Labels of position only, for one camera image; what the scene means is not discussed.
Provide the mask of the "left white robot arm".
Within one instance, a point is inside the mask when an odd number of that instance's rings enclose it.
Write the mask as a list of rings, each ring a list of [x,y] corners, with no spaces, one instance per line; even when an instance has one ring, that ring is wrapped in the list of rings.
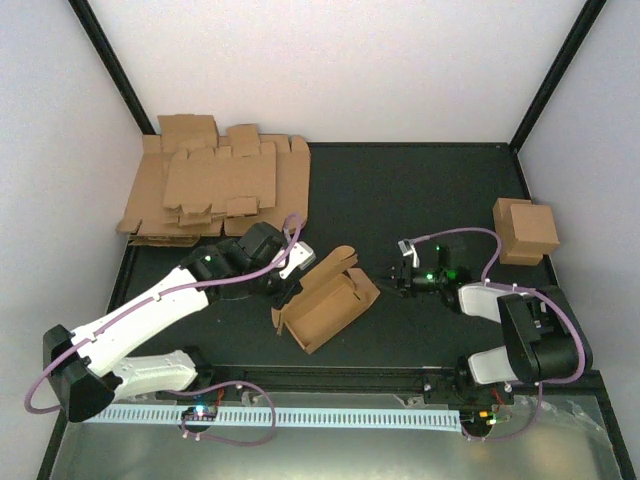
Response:
[[[43,336],[43,367],[68,421],[91,419],[112,403],[158,391],[207,397],[213,372],[184,350],[132,357],[137,347],[220,300],[252,295],[276,308],[300,290],[314,251],[288,231],[260,222],[242,237],[194,249],[156,285],[111,313],[72,330]]]

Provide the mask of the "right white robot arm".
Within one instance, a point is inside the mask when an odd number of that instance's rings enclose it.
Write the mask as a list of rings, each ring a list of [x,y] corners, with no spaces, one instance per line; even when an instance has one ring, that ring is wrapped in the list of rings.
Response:
[[[398,247],[399,261],[382,276],[382,286],[402,298],[437,295],[451,311],[501,328],[501,346],[461,359],[454,379],[461,400],[479,402],[497,383],[571,383],[592,367],[591,347],[559,287],[474,282],[467,268],[451,265],[445,245],[435,247],[431,268],[421,265],[413,241],[403,239]]]

